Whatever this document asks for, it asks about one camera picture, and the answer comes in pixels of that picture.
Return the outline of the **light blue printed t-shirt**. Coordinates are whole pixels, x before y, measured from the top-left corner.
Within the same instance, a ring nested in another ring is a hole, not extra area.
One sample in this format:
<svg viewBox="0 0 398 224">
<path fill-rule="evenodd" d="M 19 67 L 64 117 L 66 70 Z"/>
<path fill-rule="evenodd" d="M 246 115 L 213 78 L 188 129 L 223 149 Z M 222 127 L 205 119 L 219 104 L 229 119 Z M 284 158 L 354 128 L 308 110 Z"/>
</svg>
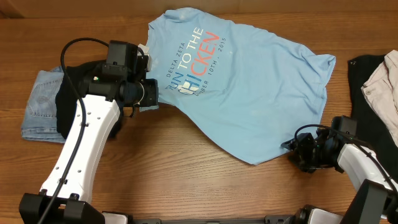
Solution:
<svg viewBox="0 0 398 224">
<path fill-rule="evenodd" d="M 336 63 L 333 55 L 189 7 L 150 22 L 146 46 L 159 101 L 252 165 L 285 154 L 282 143 L 299 127 L 321 121 Z"/>
</svg>

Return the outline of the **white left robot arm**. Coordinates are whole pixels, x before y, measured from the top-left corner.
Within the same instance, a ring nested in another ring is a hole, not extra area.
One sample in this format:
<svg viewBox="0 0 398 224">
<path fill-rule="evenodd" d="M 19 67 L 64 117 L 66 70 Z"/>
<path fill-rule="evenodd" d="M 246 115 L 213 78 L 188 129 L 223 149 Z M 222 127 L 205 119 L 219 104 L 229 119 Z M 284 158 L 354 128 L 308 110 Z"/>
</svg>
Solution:
<svg viewBox="0 0 398 224">
<path fill-rule="evenodd" d="M 37 194 L 19 204 L 24 223 L 133 223 L 132 215 L 91 205 L 93 182 L 106 140 L 125 106 L 159 104 L 157 80 L 148 79 L 148 47 L 112 40 L 106 60 L 70 85 L 77 97 L 73 124 L 60 157 Z"/>
</svg>

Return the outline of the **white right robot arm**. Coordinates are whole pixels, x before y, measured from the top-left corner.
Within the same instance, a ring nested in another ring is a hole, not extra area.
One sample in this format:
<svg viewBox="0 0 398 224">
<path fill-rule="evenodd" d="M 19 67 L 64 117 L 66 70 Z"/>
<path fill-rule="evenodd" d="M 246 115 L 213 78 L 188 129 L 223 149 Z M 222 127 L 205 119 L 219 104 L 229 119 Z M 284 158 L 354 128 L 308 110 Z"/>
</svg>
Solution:
<svg viewBox="0 0 398 224">
<path fill-rule="evenodd" d="M 316 125 L 316 137 L 304 127 L 281 146 L 291 154 L 289 161 L 302 172 L 334 168 L 346 173 L 356 195 L 344 215 L 306 205 L 286 223 L 379 223 L 397 224 L 397 182 L 377 160 L 368 143 L 356 138 L 356 120 L 340 116 L 331 126 Z"/>
</svg>

